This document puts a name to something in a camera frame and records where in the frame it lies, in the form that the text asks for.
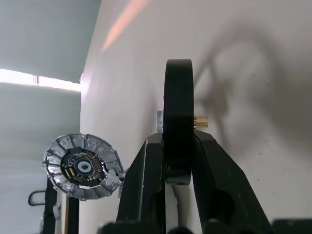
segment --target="window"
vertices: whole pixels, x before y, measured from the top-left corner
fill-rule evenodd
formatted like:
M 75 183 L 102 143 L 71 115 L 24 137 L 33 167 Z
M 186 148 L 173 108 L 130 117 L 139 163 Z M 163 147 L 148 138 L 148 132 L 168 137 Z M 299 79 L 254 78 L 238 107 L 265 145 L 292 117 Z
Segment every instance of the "window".
M 64 81 L 61 79 L 34 76 L 31 74 L 4 69 L 0 69 L 0 82 L 24 85 L 38 85 L 81 92 L 80 84 L 77 83 L 72 83 L 70 81 Z

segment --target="black wheel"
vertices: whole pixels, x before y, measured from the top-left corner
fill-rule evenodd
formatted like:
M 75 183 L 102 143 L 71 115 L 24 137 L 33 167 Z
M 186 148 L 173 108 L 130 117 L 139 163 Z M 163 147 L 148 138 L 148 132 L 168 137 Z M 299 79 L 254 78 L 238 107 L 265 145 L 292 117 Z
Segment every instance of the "black wheel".
M 190 59 L 167 61 L 164 89 L 163 139 L 166 179 L 188 185 L 194 133 L 194 85 Z

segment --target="black mounting arm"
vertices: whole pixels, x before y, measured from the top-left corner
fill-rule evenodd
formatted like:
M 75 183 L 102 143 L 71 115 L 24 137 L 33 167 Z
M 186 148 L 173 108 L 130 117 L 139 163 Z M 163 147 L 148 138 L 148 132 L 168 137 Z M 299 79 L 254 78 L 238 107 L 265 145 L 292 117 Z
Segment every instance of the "black mounting arm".
M 267 220 L 244 172 L 210 135 L 194 130 L 193 69 L 189 59 L 166 67 L 163 134 L 148 137 L 126 174 L 116 223 L 105 234 L 164 234 L 165 183 L 194 192 L 204 234 L 308 234 L 311 220 Z M 185 228 L 170 233 L 191 234 Z

